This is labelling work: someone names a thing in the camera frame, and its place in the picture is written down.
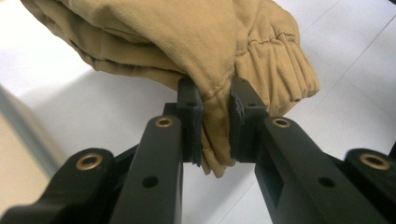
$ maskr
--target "gathered fabric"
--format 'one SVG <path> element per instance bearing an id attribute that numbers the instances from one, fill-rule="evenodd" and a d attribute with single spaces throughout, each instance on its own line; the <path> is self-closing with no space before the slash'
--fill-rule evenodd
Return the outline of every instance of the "gathered fabric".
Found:
<path id="1" fill-rule="evenodd" d="M 204 102 L 203 168 L 230 156 L 231 79 L 248 80 L 270 116 L 319 90 L 295 19 L 272 0 L 21 0 L 95 70 L 146 77 L 172 89 L 189 76 Z"/>

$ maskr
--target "tan fabric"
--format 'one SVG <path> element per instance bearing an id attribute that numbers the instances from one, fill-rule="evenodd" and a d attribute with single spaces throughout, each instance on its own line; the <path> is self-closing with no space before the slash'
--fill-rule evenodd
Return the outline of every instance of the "tan fabric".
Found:
<path id="1" fill-rule="evenodd" d="M 22 0 L 94 69 L 147 77 L 173 89 L 190 76 L 205 106 L 204 171 L 233 166 L 231 77 L 253 84 L 270 115 L 315 94 L 294 18 L 271 0 Z"/>

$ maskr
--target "khaki garment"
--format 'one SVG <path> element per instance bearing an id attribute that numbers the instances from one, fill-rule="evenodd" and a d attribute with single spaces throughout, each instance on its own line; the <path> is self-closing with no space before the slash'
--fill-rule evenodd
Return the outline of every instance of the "khaki garment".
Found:
<path id="1" fill-rule="evenodd" d="M 22 0 L 96 70 L 147 77 L 175 89 L 190 76 L 204 101 L 203 168 L 233 166 L 228 143 L 231 77 L 252 83 L 271 116 L 319 84 L 298 25 L 271 0 Z"/>

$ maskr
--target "clothing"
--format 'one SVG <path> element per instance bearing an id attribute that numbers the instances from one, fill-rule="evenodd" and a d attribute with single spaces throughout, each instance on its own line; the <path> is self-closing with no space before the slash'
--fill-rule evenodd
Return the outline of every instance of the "clothing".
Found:
<path id="1" fill-rule="evenodd" d="M 271 116 L 319 84 L 298 25 L 271 0 L 21 0 L 96 70 L 147 77 L 175 89 L 190 76 L 203 98 L 203 167 L 233 166 L 228 143 L 231 77 L 247 79 Z"/>

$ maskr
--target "floor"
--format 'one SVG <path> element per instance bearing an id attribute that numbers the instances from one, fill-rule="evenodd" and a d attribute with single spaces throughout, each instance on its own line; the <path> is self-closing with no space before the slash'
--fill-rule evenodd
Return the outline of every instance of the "floor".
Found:
<path id="1" fill-rule="evenodd" d="M 387 0 L 276 2 L 299 23 L 321 84 L 286 117 L 339 159 L 354 147 L 389 153 L 396 141 L 396 6 Z M 139 141 L 147 120 L 158 115 L 153 111 L 176 99 L 150 81 L 91 70 L 17 1 L 0 2 L 0 27 L 6 30 L 0 83 L 32 109 L 65 157 L 92 143 L 122 152 Z M 221 179 L 184 168 L 183 223 L 271 223 L 252 165 L 237 164 Z"/>

